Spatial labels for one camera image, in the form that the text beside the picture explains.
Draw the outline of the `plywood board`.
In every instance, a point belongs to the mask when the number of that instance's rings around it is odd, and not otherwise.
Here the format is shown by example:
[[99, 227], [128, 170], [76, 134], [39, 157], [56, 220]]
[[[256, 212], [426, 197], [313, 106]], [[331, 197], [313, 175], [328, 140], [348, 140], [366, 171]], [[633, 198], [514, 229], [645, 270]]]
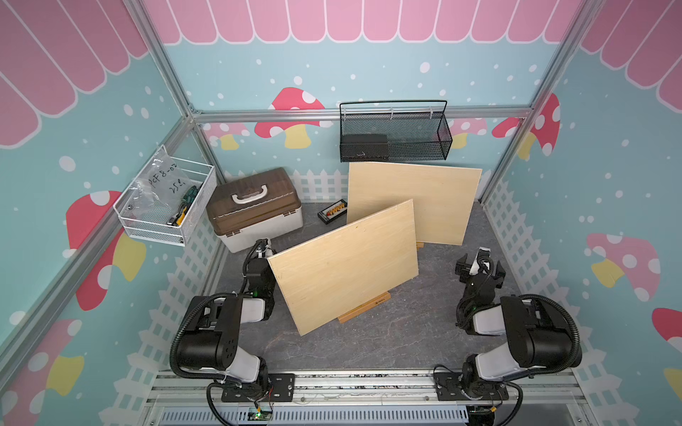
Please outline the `plywood board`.
[[268, 259], [303, 337], [418, 275], [407, 200]]
[[417, 241], [460, 246], [482, 170], [406, 163], [351, 163], [347, 221], [412, 200]]

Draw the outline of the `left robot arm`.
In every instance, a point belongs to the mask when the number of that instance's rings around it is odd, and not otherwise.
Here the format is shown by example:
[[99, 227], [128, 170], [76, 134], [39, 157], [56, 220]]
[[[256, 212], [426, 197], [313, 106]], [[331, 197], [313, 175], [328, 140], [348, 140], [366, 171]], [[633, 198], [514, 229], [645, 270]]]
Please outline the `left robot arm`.
[[249, 399], [262, 399], [272, 387], [266, 362], [239, 346], [241, 325], [268, 321], [275, 308], [275, 275], [268, 239], [250, 248], [237, 293], [194, 297], [170, 345], [172, 372], [185, 379], [210, 379]]

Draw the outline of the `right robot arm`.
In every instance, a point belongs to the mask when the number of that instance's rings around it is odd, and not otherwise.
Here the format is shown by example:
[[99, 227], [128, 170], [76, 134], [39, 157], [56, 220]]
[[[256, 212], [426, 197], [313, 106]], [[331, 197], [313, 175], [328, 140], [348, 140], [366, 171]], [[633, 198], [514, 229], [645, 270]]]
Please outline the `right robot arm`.
[[514, 380], [581, 364], [581, 337], [571, 314], [547, 296], [498, 297], [506, 270], [492, 260], [488, 248], [479, 248], [472, 262], [460, 257], [455, 272], [465, 284], [456, 326], [468, 335], [505, 338], [497, 348], [467, 357], [459, 378], [466, 397], [479, 399]]

